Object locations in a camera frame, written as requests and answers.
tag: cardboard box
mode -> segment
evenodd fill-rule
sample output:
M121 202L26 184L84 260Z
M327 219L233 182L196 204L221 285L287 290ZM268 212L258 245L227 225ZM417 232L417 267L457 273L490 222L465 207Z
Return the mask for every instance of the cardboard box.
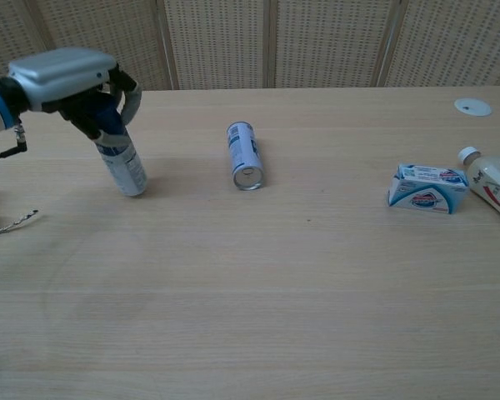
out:
M467 193L463 171L400 164L387 199L389 206L452 214Z

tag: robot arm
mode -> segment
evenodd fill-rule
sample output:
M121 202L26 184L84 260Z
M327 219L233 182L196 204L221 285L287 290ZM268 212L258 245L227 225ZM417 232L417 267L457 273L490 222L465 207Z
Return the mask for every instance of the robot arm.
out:
M130 123L141 103L141 88L112 56L64 47L12 61L8 76L0 77L0 132L19 125L20 114L27 110L58 111L97 144L128 144L124 143L126 137L111 137L100 131L82 110L82 100L102 90L104 83L118 98L124 93L122 121Z

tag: wicker panel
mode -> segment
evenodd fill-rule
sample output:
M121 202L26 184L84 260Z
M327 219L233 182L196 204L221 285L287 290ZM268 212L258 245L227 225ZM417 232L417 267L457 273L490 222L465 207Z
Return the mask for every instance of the wicker panel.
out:
M469 86L500 78L500 0L410 0L386 86Z
M14 7L17 0L0 0L0 75L8 71L8 63L43 49L31 36Z
M112 54L143 88L165 89L150 0L37 0L56 46Z
M263 0L165 0L181 89L263 86Z
M369 86L390 6L387 0L278 0L276 86Z

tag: wood grain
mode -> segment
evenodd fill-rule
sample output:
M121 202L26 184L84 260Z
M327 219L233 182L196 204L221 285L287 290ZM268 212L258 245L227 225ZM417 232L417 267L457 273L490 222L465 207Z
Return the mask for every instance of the wood grain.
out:
M146 92L139 198L67 122L24 120L0 221L41 216L0 237L0 399L500 399L500 216L385 204L400 162L500 154L500 87Z

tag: bottle cap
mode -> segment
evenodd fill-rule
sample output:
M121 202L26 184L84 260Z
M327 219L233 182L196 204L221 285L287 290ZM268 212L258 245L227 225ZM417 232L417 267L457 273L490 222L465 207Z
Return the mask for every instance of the bottle cap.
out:
M465 147L461 152L457 154L457 158L459 158L459 161L461 162L461 164L463 164L465 162L465 159L474 153L479 153L479 150L472 146Z

